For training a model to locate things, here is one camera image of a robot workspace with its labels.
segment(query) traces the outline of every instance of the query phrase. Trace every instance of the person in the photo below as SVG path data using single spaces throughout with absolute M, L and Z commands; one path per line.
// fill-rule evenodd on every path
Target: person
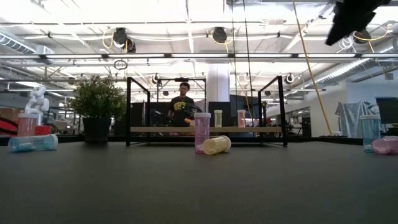
M 170 110 L 168 116 L 173 120 L 174 127 L 189 127 L 189 124 L 184 121 L 187 118 L 184 107 L 188 104 L 194 105 L 193 99 L 187 97 L 187 92 L 190 89 L 190 85 L 187 82 L 180 84 L 180 96 L 172 99 L 170 102 Z

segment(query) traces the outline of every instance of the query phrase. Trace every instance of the black metal frame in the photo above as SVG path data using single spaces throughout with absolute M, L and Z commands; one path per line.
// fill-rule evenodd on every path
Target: black metal frame
M 187 82 L 187 81 L 203 81 L 205 82 L 205 111 L 206 111 L 206 97 L 207 97 L 207 83 L 206 83 L 206 78 L 159 78 L 157 81 L 167 81 L 164 86 L 168 84 L 170 81 L 175 81 L 175 82 Z M 159 91 L 162 89 L 159 89 L 159 85 L 156 84 L 156 102 L 159 102 Z
M 261 90 L 258 91 L 258 103 L 259 103 L 259 126 L 266 126 L 266 122 L 263 123 L 262 118 L 262 101 L 261 101 L 261 93 L 266 90 L 269 86 L 271 86 L 274 82 L 278 81 L 278 92 L 279 92 L 279 106 L 280 106 L 280 118 L 281 118 L 281 126 L 282 126 L 282 142 L 284 146 L 287 146 L 287 130 L 286 130 L 286 117 L 285 117 L 285 101 L 284 101 L 284 84 L 281 75 L 276 76 L 271 82 L 262 87 Z M 263 140 L 263 133 L 260 133 L 260 138 Z
M 130 146 L 130 135 L 131 135 L 131 126 L 130 126 L 130 113 L 131 113 L 131 82 L 137 84 L 144 92 L 147 93 L 147 105 L 145 107 L 145 125 L 149 127 L 150 125 L 150 92 L 147 88 L 142 86 L 137 80 L 133 79 L 133 77 L 127 77 L 127 99 L 126 99 L 126 146 Z M 150 138 L 150 133 L 147 133 L 147 140 Z

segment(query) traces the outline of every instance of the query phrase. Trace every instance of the ceiling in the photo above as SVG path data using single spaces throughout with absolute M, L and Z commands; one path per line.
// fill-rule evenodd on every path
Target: ceiling
M 263 1 L 262 4 L 252 4 L 253 2 L 248 1 L 246 10 L 238 4 L 232 11 L 231 6 L 222 0 L 0 0 L 0 30 L 6 30 L 28 43 L 44 45 L 55 54 L 123 53 L 122 49 L 115 46 L 107 49 L 103 44 L 111 44 L 111 34 L 117 27 L 127 29 L 128 35 L 136 44 L 137 53 L 141 54 L 302 53 L 303 47 L 297 38 L 299 29 L 291 2 Z M 332 25 L 333 7 L 321 0 L 297 2 L 298 19 L 305 31 L 304 42 L 308 53 L 345 53 L 352 52 L 353 49 L 357 52 L 370 51 L 368 44 L 344 47 L 342 44 L 345 43 L 340 42 L 331 47 L 325 45 L 324 41 Z M 383 36 L 387 25 L 390 24 L 390 30 L 393 31 L 385 38 L 374 41 L 374 45 L 394 36 L 396 10 L 396 6 L 376 9 L 376 17 L 367 30 L 373 37 Z M 320 14 L 323 14 L 325 19 L 319 19 Z M 213 41 L 211 32 L 214 27 L 225 28 L 230 42 L 228 45 Z M 0 53 L 19 54 L 2 45 Z M 38 74 L 39 77 L 44 77 L 44 67 L 47 67 L 47 74 L 53 73 L 51 78 L 57 79 L 108 75 L 109 69 L 113 75 L 117 72 L 113 66 L 107 67 L 107 70 L 98 60 L 77 61 L 91 66 L 60 66 L 68 62 L 56 60 L 53 65 L 45 65 L 33 61 L 8 61 L 18 67 L 24 67 L 24 63 L 34 65 L 25 69 Z M 200 77 L 207 74 L 209 63 L 211 62 L 169 59 L 152 59 L 148 62 L 129 60 L 127 71 L 121 71 L 119 75 L 135 77 L 144 86 L 155 88 L 150 79 L 156 73 L 164 78 Z M 332 61 L 310 62 L 314 74 L 335 64 Z M 294 85 L 297 85 L 309 79 L 307 70 L 307 64 L 304 62 L 275 60 L 250 63 L 252 85 L 260 87 L 276 75 L 288 73 L 301 77 L 295 80 Z M 248 79 L 245 78 L 247 72 L 247 62 L 239 61 L 236 66 L 231 65 L 231 75 L 237 74 L 243 86 L 249 85 Z M 170 88 L 175 88 L 176 85 L 178 83 L 168 84 Z M 61 86 L 73 88 L 66 83 Z M 235 86 L 234 78 L 231 79 L 231 86 Z

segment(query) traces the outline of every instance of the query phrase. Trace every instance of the dark gray table surface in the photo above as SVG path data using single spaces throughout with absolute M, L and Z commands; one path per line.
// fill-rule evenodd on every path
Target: dark gray table surface
M 398 223 L 398 156 L 323 142 L 0 147 L 0 223 Z

